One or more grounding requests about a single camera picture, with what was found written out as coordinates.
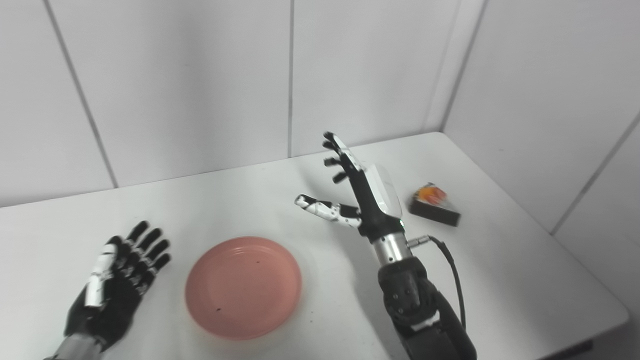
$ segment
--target pink plate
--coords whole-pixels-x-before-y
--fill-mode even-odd
[[[207,251],[189,273],[185,296],[191,317],[206,331],[247,340],[284,323],[301,289],[300,268],[287,249],[245,236]]]

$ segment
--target robotic finger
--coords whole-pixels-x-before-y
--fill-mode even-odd
[[[327,221],[337,222],[348,227],[360,227],[360,210],[355,206],[317,200],[308,195],[298,195],[295,204],[305,211]]]

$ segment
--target white wall tile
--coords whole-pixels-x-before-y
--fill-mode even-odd
[[[286,158],[289,0],[52,5],[120,185]]]
[[[445,132],[549,231],[638,111],[638,13],[488,2]]]
[[[455,22],[451,28],[449,43],[442,59],[442,68],[437,77],[429,115],[425,121],[424,131],[440,131],[454,96],[459,74],[464,66],[469,45],[473,41],[474,32],[480,21],[483,5],[487,0],[460,0]]]
[[[632,314],[627,327],[595,341],[583,359],[640,359],[640,127],[578,203],[556,238]]]
[[[0,2],[0,206],[111,187],[41,1]]]
[[[294,156],[420,133],[458,1],[296,0]]]

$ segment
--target tiled wall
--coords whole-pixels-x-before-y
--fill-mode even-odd
[[[479,4],[4,1],[0,206],[438,129]]]

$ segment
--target prosthetic hand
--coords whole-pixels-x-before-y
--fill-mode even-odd
[[[102,248],[86,286],[67,315],[66,338],[46,360],[94,360],[122,339],[131,326],[142,296],[171,256],[168,240],[140,222],[123,240],[112,237]]]
[[[357,228],[369,239],[381,265],[378,283],[384,305],[411,359],[475,360],[476,350],[464,327],[411,252],[410,247],[422,241],[407,242],[400,202],[386,170],[376,165],[364,168],[337,136],[325,133],[324,137],[323,146],[338,154],[324,164],[342,167],[333,182],[348,178],[359,208],[307,195],[299,195],[296,205],[325,220]]]

